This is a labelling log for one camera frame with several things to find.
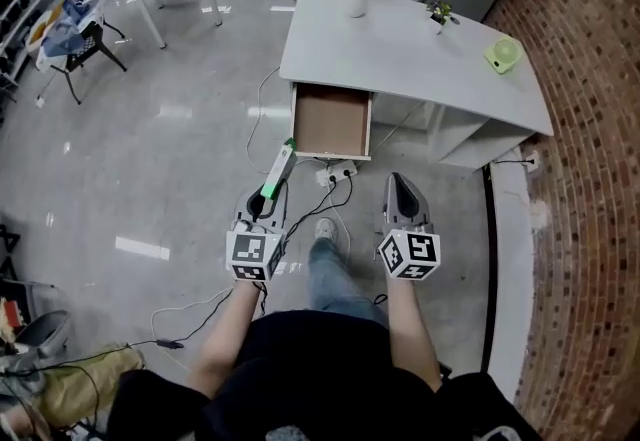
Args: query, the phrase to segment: black shirt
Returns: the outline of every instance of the black shirt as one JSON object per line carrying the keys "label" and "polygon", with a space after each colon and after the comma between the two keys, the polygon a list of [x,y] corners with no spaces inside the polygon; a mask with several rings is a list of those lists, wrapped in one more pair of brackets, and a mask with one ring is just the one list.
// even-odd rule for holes
{"label": "black shirt", "polygon": [[434,393],[394,368],[380,324],[321,311],[252,322],[236,366],[213,400],[146,371],[127,372],[107,428],[110,440],[264,440],[295,425],[323,439],[464,439],[511,425],[537,440],[490,377],[469,375]]}

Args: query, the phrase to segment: jeans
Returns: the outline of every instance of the jeans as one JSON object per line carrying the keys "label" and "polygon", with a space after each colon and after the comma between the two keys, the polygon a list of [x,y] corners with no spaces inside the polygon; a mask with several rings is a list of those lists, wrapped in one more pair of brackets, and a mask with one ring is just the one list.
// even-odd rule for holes
{"label": "jeans", "polygon": [[347,274],[336,245],[319,238],[309,251],[309,297],[311,309],[373,320],[389,327],[387,315],[358,289]]}

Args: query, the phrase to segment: black cable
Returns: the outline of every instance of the black cable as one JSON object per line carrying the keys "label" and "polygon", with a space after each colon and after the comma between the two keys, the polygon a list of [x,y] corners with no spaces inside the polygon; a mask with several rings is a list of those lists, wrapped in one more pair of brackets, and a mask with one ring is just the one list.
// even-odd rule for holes
{"label": "black cable", "polygon": [[536,161],[531,158],[529,160],[494,160],[492,164],[535,164]]}
{"label": "black cable", "polygon": [[93,354],[92,356],[88,356],[88,357],[83,357],[80,359],[70,359],[69,361],[62,361],[61,363],[57,363],[55,365],[50,365],[50,366],[43,366],[43,367],[39,367],[39,368],[33,368],[31,370],[20,370],[18,372],[0,372],[0,376],[2,375],[7,375],[7,376],[12,376],[12,377],[29,377],[35,373],[38,372],[44,372],[46,370],[56,370],[58,368],[63,368],[65,366],[67,366],[67,368],[72,368],[72,366],[70,366],[73,363],[82,363],[84,361],[89,361],[90,359],[95,359],[98,357],[102,357],[102,356],[106,356],[108,354],[113,354],[115,352],[121,352],[123,350],[127,350],[130,349],[132,347],[137,347],[139,345],[145,345],[148,343],[153,343],[154,345],[158,345],[160,347],[164,347],[164,348],[168,348],[168,349],[178,349],[178,348],[183,348],[184,345],[182,345],[181,341],[186,341],[189,338],[191,338],[195,333],[197,333],[200,329],[202,329],[205,324],[209,321],[209,319],[215,315],[216,311],[218,311],[218,308],[220,307],[220,304],[222,304],[224,301],[226,301],[229,298],[229,295],[231,295],[231,293],[233,292],[233,290],[231,290],[220,302],[218,302],[218,304],[216,304],[216,307],[213,309],[213,311],[211,312],[211,314],[205,318],[204,322],[197,328],[195,329],[191,334],[189,334],[188,336],[186,336],[185,338],[180,338],[178,340],[163,340],[163,339],[159,339],[159,340],[144,340],[144,341],[138,341],[136,343],[127,343],[125,344],[124,347],[120,347],[118,349],[112,349],[112,350],[106,350],[104,352],[100,352],[98,354]]}
{"label": "black cable", "polygon": [[209,316],[204,319],[204,322],[202,322],[202,324],[200,324],[200,326],[198,328],[196,328],[189,336],[186,336],[185,338],[179,338],[179,339],[173,340],[173,341],[176,342],[176,343],[180,342],[180,341],[187,341],[194,334],[196,334],[200,329],[202,329],[206,325],[206,323],[209,321],[209,319],[213,315],[216,314],[216,311],[218,311],[218,308],[220,307],[220,304],[222,304],[224,301],[226,301],[232,293],[233,293],[233,290],[231,290],[227,295],[225,295],[224,298],[218,304],[216,304],[216,307],[213,308],[213,311],[209,314]]}
{"label": "black cable", "polygon": [[37,435],[36,434],[36,422],[33,421],[33,418],[31,417],[31,413],[29,412],[29,409],[27,408],[25,403],[22,401],[22,399],[18,396],[18,394],[15,391],[13,391],[13,388],[11,386],[9,386],[9,383],[7,382],[7,379],[5,379],[3,377],[2,382],[7,387],[9,392],[14,396],[14,398],[18,401],[18,403],[22,406],[22,408],[25,410],[25,412],[27,413],[27,416],[29,417],[29,422],[31,423],[31,431],[33,432],[33,435],[36,436]]}
{"label": "black cable", "polygon": [[327,206],[325,208],[323,208],[322,210],[318,210],[318,208],[320,208],[322,206],[322,203],[324,203],[324,200],[327,199],[331,193],[336,190],[336,188],[338,187],[337,183],[333,182],[333,188],[327,192],[327,194],[322,198],[322,201],[320,201],[320,204],[318,206],[316,206],[313,210],[311,210],[309,213],[303,215],[302,217],[300,217],[300,220],[298,222],[296,222],[293,226],[291,226],[291,229],[289,230],[289,232],[287,233],[287,236],[284,239],[284,243],[286,244],[289,239],[291,238],[291,236],[296,232],[296,230],[298,229],[298,226],[300,226],[300,224],[307,218],[307,217],[311,217],[312,215],[317,215],[319,213],[323,213],[326,212],[327,210],[331,210],[333,208],[338,208],[340,206],[344,206],[349,202],[349,199],[351,199],[351,194],[353,193],[353,180],[351,179],[351,175],[348,174],[348,171],[345,171],[347,178],[349,178],[349,194],[347,195],[347,199],[345,199],[342,203],[338,203],[337,205],[331,205],[331,206]]}
{"label": "black cable", "polygon": [[351,199],[351,194],[353,193],[353,180],[349,175],[347,175],[347,178],[349,178],[349,194],[347,195],[347,199],[345,199],[342,203],[338,203],[337,205],[327,206],[326,208],[323,208],[322,210],[318,210],[317,212],[313,212],[310,215],[318,215],[319,213],[326,212],[327,210],[331,210],[332,208],[338,208],[339,206],[346,205],[349,202],[349,199]]}
{"label": "black cable", "polygon": [[287,236],[284,239],[284,243],[286,244],[289,239],[291,238],[291,236],[296,232],[296,230],[298,229],[298,226],[300,226],[300,224],[307,218],[310,217],[311,215],[313,215],[314,213],[316,213],[316,210],[318,208],[322,207],[322,204],[325,202],[325,200],[333,193],[334,190],[336,190],[336,187],[338,185],[336,183],[333,184],[333,187],[329,190],[329,192],[327,192],[325,194],[325,196],[322,198],[322,201],[320,201],[320,204],[318,206],[316,206],[313,210],[311,210],[310,212],[304,214],[302,217],[300,217],[300,219],[298,219],[298,221],[296,221],[293,226],[291,226],[291,228],[289,228],[289,232],[287,233]]}
{"label": "black cable", "polygon": [[255,286],[263,294],[262,301],[260,301],[260,316],[263,317],[267,308],[267,296],[269,295],[269,292],[267,291],[267,285],[263,283],[262,286],[260,286],[254,281],[253,286]]}
{"label": "black cable", "polygon": [[98,385],[96,384],[96,381],[93,379],[93,377],[91,377],[91,374],[86,369],[82,368],[81,366],[73,366],[73,365],[64,364],[64,366],[60,366],[58,368],[55,368],[55,370],[60,370],[60,369],[63,369],[63,368],[73,368],[75,370],[80,370],[87,377],[89,377],[89,380],[91,381],[91,385],[93,386],[93,389],[96,392],[96,405],[95,405],[95,408],[93,410],[93,428],[95,430],[98,430],[98,411],[100,410],[100,390],[98,389]]}
{"label": "black cable", "polygon": [[382,304],[383,302],[385,302],[389,297],[387,296],[386,293],[379,293],[378,295],[376,295],[376,298],[373,299],[373,304],[375,306],[379,306],[380,304]]}

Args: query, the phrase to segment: wall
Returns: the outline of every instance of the wall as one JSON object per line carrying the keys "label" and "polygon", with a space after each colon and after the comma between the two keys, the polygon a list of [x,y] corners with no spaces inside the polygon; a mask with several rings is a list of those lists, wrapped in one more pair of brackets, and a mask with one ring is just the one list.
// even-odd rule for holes
{"label": "wall", "polygon": [[622,439],[640,417],[640,0],[498,0],[556,136],[532,200],[536,296],[517,406],[545,439]]}

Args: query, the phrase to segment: marker cube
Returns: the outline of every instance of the marker cube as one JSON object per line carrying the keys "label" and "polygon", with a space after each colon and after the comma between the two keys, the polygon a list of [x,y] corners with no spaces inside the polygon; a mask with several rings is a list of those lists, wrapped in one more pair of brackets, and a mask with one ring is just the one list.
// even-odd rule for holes
{"label": "marker cube", "polygon": [[236,279],[270,281],[283,254],[283,235],[227,231],[226,263]]}
{"label": "marker cube", "polygon": [[440,266],[440,236],[392,229],[378,252],[391,277],[422,281]]}

